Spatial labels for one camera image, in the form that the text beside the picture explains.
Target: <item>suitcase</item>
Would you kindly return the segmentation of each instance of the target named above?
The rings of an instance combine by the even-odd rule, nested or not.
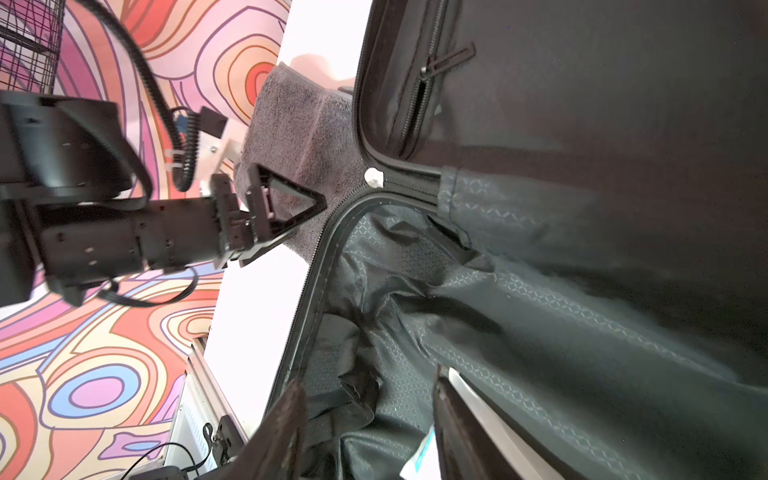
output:
[[[295,472],[398,478],[450,366],[564,478],[766,478],[764,15],[374,0],[368,183],[270,398],[306,390]]]

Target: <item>towel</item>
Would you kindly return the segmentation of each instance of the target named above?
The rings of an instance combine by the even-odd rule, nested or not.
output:
[[[310,262],[328,216],[363,184],[352,120],[352,96],[328,90],[280,63],[264,82],[256,102],[243,154],[234,168],[241,200],[249,187],[248,167],[262,164],[292,181],[325,195],[328,208],[308,220],[288,248]],[[285,220],[309,204],[273,190],[278,218]]]

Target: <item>table surface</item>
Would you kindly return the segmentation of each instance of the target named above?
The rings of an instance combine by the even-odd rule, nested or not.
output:
[[[327,88],[351,86],[371,0],[293,0],[278,61]],[[225,270],[205,360],[252,435],[266,408],[308,266],[279,246]]]

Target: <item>black wire mesh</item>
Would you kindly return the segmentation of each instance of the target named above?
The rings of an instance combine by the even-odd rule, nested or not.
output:
[[[65,0],[0,0],[0,90],[53,92]]]

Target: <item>patterned fabric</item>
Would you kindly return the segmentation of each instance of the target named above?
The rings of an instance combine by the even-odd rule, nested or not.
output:
[[[286,2],[106,3],[141,46],[171,107],[205,105],[250,120],[277,59]],[[154,198],[197,195],[197,185],[186,194],[173,189],[164,166],[170,142],[125,51],[75,2],[64,24],[55,93],[118,104]],[[167,439],[190,339],[208,330],[221,281],[211,263],[197,271],[192,295],[154,309],[111,306],[93,292],[74,309],[48,292],[42,272],[28,303],[0,309],[0,480],[103,478]],[[146,272],[123,279],[121,292],[159,301],[189,281],[189,273]]]

